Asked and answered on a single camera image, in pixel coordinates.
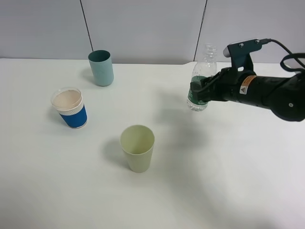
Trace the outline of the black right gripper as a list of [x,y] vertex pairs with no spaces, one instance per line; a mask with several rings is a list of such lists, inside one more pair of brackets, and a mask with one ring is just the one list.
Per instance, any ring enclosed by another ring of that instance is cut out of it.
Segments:
[[238,71],[237,68],[223,68],[215,76],[194,76],[191,79],[192,103],[203,105],[209,101],[235,101],[243,80],[256,75],[252,70]]

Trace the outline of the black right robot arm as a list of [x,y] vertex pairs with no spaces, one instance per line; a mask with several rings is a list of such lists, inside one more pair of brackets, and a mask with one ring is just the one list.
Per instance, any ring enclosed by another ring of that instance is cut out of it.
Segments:
[[300,122],[305,118],[305,75],[293,77],[258,76],[251,70],[224,68],[215,76],[190,83],[197,102],[236,102],[269,109],[277,117]]

